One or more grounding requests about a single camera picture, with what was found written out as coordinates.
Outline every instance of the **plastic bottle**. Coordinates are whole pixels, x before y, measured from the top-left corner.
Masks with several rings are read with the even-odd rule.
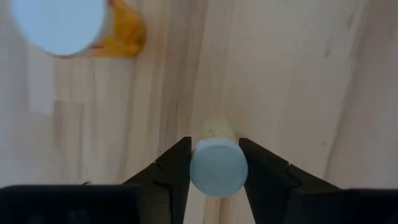
[[[211,197],[236,193],[247,179],[248,163],[231,125],[225,118],[210,118],[203,125],[203,136],[191,160],[193,184]]]
[[[146,27],[124,0],[10,0],[24,38],[57,57],[133,57]]]

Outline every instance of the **orange pill bottle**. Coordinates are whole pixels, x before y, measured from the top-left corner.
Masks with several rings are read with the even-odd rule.
[[[56,57],[133,57],[146,27],[124,0],[10,0],[21,34]]]

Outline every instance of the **yellow bottle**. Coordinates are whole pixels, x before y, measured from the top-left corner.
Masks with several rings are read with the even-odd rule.
[[[25,39],[65,57],[133,57],[143,48],[146,27],[124,0],[10,0]]]
[[[190,164],[193,184],[210,197],[235,194],[248,177],[248,162],[227,119],[213,117],[203,125],[203,140]]]

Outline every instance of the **bottle cap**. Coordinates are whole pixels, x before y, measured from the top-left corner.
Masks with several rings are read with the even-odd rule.
[[[108,0],[11,0],[11,12],[28,42],[59,56],[102,38],[110,14]]]
[[[242,149],[228,138],[200,141],[193,152],[190,178],[204,194],[227,197],[243,187],[248,177],[248,162]]]

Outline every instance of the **pill bottle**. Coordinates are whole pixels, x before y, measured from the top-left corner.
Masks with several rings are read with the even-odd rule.
[[[203,139],[192,154],[190,178],[204,194],[222,198],[235,194],[248,177],[248,162],[226,118],[212,117],[203,125]]]
[[[146,27],[124,0],[10,0],[29,43],[56,57],[133,57]]]

